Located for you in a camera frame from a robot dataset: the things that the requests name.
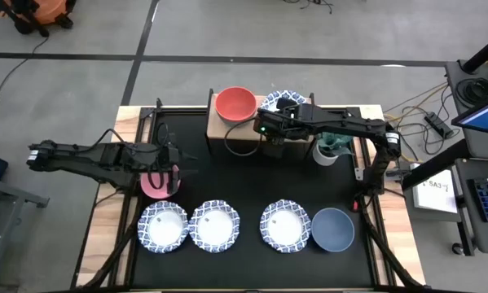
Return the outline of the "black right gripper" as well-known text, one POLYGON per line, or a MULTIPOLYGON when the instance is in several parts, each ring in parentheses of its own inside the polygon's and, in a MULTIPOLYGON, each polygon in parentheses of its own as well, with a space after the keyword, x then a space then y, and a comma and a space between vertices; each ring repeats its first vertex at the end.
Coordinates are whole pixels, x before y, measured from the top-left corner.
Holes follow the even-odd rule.
POLYGON ((286 140, 289 141, 305 141, 306 135, 300 125, 295 121, 295 114, 299 104, 290 102, 285 98, 281 98, 277 102, 278 111, 271 112, 264 109, 257 109, 257 116, 264 116, 268 119, 274 120, 278 125, 278 132, 272 138, 264 137, 268 143, 272 145, 282 145, 286 140))

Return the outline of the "blue patterned white paper bowl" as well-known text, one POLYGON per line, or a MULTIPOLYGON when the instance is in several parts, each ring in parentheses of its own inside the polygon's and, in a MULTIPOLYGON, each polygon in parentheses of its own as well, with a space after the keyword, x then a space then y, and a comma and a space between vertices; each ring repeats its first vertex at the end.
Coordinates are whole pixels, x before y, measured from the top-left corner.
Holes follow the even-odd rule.
POLYGON ((180 247, 188 233, 186 211, 170 201, 150 204, 137 222, 140 244, 157 254, 169 253, 180 247))
POLYGON ((271 112, 277 112, 279 109, 277 107, 277 102, 281 99, 285 98, 290 102, 294 102, 295 104, 302 104, 308 103, 308 99, 304 96, 300 95, 296 91, 293 90, 276 90, 269 93, 260 104, 259 108, 268 110, 271 112))
POLYGON ((188 229, 198 248, 209 253, 224 252, 240 234, 240 215, 224 200, 205 201, 192 213, 188 229))
POLYGON ((298 203, 281 199, 263 211, 260 224, 262 240, 280 253, 303 250, 311 235, 311 219, 298 203))

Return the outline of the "pink plastic bowl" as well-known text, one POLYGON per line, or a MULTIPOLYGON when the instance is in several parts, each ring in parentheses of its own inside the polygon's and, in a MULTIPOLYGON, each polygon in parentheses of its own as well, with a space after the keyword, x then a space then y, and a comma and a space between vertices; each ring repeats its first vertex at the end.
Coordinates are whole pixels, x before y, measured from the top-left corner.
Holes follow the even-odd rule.
POLYGON ((146 173, 140 175, 140 185, 143 193, 153 199, 167 199, 177 191, 168 191, 169 173, 146 173))

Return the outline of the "red plastic bowl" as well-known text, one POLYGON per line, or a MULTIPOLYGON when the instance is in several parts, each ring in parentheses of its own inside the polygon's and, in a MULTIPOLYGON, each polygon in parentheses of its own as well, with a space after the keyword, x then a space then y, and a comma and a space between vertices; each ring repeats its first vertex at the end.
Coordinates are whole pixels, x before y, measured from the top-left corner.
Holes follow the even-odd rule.
POLYGON ((250 90, 232 86, 218 93, 215 98, 215 110, 225 121, 241 122, 255 115, 257 100, 250 90))

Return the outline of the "wooden shelf with black legs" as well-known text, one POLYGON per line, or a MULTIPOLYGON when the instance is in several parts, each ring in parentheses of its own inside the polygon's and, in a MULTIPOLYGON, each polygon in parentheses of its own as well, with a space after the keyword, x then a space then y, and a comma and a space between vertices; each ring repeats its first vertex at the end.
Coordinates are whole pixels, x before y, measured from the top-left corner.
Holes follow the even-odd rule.
MULTIPOLYGON (((223 120, 215 110, 215 98, 218 93, 215 93, 213 89, 209 90, 209 110, 208 110, 208 124, 206 134, 209 139, 221 139, 224 141, 224 137, 227 131, 234 126, 233 130, 227 136, 228 140, 232 141, 258 141, 260 134, 253 131, 253 122, 246 122, 242 125, 238 125, 239 122, 228 122, 223 120)), ((264 95, 255 95, 257 100, 257 109, 262 103, 263 99, 266 97, 264 95)), ((314 102, 314 94, 310 93, 309 96, 305 97, 308 99, 308 103, 314 102)))

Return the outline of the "white cup with teal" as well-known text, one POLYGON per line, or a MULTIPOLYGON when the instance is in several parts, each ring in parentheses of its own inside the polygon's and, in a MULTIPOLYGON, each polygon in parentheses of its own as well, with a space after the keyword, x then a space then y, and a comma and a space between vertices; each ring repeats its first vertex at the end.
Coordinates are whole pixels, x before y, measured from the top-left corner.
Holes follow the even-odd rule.
POLYGON ((324 167, 333 165, 343 155, 352 155, 349 144, 353 138, 344 134, 320 133, 312 150, 314 161, 324 167))

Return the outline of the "black table mat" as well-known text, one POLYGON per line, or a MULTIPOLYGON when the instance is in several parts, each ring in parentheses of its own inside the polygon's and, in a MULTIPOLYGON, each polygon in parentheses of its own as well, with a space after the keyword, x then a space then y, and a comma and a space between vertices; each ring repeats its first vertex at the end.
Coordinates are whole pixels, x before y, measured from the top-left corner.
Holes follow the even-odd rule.
POLYGON ((221 253, 199 249, 190 238, 176 250, 156 254, 138 247, 132 285, 136 289, 313 289, 367 288, 371 258, 359 214, 352 213, 354 241, 330 253, 309 242, 283 254, 262 240, 259 221, 265 208, 291 199, 313 216, 323 208, 348 211, 354 193, 353 160, 340 158, 322 167, 306 157, 298 143, 280 159, 233 155, 234 143, 207 142, 203 116, 168 116, 166 123, 191 160, 190 171, 172 201, 193 212, 203 202, 227 201, 240 215, 235 244, 221 253))

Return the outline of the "slate blue plastic bowl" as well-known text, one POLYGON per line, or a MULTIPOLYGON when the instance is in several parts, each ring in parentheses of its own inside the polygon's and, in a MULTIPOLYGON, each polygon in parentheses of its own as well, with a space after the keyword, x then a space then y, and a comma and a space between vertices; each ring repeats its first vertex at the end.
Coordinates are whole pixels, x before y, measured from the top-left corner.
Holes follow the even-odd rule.
POLYGON ((355 227, 351 218, 342 210, 323 208, 313 217, 311 233, 324 251, 342 252, 353 243, 355 227))

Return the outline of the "black power strip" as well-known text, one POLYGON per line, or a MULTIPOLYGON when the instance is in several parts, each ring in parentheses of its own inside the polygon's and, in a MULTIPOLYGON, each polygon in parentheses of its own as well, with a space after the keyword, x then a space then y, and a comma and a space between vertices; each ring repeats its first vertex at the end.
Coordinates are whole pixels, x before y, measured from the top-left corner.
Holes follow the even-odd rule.
POLYGON ((424 120, 441 138, 448 139, 454 135, 454 131, 435 112, 427 112, 424 120))

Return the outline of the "black metal pole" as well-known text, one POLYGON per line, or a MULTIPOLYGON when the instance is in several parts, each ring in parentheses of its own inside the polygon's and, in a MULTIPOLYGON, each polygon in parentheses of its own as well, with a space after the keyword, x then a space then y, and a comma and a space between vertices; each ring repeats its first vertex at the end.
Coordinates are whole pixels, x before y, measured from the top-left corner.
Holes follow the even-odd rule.
POLYGON ((462 139, 432 159, 411 170, 410 174, 402 179, 402 190, 407 190, 419 185, 426 179, 442 172, 455 163, 457 159, 468 159, 471 157, 468 144, 462 139))
POLYGON ((475 72, 480 66, 488 61, 488 44, 480 49, 473 57, 468 61, 461 64, 461 69, 467 74, 475 72))

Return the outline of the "white paper sign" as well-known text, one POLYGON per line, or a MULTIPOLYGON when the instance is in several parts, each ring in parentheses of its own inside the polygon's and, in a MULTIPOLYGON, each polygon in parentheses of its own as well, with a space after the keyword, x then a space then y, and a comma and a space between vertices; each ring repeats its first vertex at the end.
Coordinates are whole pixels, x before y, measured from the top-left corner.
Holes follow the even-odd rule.
POLYGON ((423 181, 412 187, 414 205, 439 212, 457 213, 452 181, 423 181))

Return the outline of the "grey side table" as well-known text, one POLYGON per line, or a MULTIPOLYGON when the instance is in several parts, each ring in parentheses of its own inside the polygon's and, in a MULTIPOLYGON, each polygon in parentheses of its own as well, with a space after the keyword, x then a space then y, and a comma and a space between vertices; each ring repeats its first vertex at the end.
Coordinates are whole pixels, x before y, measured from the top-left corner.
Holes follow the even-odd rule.
MULTIPOLYGON (((479 67, 474 74, 467 74, 461 69, 459 62, 449 62, 445 66, 446 79, 448 85, 451 87, 454 97, 455 108, 457 113, 455 116, 463 114, 468 110, 463 102, 459 99, 458 94, 464 92, 465 86, 470 81, 476 79, 484 79, 488 82, 488 63, 479 67)), ((478 159, 488 160, 488 133, 479 132, 473 129, 462 129, 464 141, 466 142, 470 156, 478 159)))

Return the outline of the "computer monitor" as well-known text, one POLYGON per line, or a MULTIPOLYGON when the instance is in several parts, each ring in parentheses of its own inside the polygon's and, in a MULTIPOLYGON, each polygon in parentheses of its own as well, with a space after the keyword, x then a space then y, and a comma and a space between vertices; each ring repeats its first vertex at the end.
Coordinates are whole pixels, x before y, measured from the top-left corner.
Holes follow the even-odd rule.
POLYGON ((488 103, 467 110, 451 123, 464 129, 488 133, 488 103))

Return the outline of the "orange round container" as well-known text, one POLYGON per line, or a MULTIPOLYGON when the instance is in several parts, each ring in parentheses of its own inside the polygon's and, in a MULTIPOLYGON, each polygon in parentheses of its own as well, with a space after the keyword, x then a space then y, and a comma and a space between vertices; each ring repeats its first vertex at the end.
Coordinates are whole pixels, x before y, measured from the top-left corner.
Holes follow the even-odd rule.
POLYGON ((15 29, 21 34, 38 31, 42 37, 49 37, 46 26, 56 24, 71 29, 73 12, 77 0, 2 0, 4 11, 12 19, 15 29))

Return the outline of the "grey equipment cart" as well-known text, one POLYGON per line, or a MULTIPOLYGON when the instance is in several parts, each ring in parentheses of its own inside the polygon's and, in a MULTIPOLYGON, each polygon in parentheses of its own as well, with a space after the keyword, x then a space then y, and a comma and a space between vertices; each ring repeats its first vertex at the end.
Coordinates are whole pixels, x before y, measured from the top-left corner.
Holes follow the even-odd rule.
POLYGON ((473 187, 474 179, 488 178, 488 160, 456 160, 452 171, 464 255, 473 256, 476 250, 488 254, 488 222, 481 218, 473 187))

